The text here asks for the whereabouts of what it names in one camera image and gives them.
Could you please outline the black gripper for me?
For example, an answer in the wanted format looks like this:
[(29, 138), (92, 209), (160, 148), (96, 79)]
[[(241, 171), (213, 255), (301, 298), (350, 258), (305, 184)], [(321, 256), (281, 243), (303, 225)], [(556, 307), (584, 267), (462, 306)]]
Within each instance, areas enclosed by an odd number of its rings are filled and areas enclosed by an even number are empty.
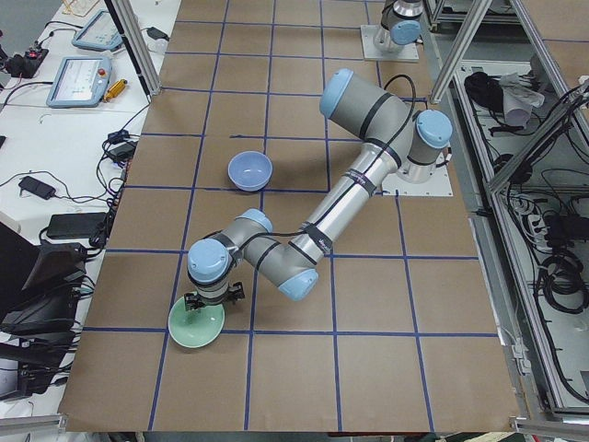
[(197, 310), (208, 306), (221, 305), (227, 301), (236, 304), (239, 300), (245, 298), (243, 284), (236, 282), (227, 288), (226, 296), (215, 298), (203, 297), (197, 292), (189, 292), (183, 295), (184, 306), (186, 311)]

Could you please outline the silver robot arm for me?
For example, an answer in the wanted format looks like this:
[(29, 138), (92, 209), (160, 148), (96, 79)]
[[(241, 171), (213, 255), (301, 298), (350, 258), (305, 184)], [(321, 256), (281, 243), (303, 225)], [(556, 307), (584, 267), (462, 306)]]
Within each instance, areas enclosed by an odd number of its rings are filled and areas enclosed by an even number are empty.
[(396, 95), (342, 68), (321, 96), (321, 113), (362, 143), (358, 158), (342, 174), (288, 243), (279, 242), (271, 220), (248, 209), (225, 229), (195, 242), (188, 252), (187, 274), (195, 289), (184, 295), (186, 310), (244, 298), (230, 272), (248, 262), (294, 301), (306, 297), (318, 280), (316, 266), (333, 242), (393, 173), (409, 183), (427, 180), (453, 133), (438, 110), (417, 112)]
[(422, 34), (422, 0), (386, 0), (373, 43), (381, 52), (398, 52)]

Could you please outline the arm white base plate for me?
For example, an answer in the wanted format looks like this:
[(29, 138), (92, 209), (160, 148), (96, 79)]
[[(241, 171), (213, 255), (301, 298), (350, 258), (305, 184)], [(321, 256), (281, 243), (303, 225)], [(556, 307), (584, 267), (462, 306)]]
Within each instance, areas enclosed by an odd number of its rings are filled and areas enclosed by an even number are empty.
[(387, 175), (381, 189), (390, 196), (453, 196), (447, 167), (437, 168), (435, 164), (418, 166), (408, 162), (396, 172)]
[(362, 25), (361, 40), (364, 59), (382, 62), (417, 63), (419, 54), (415, 42), (398, 45), (392, 41), (390, 32), (379, 25)]

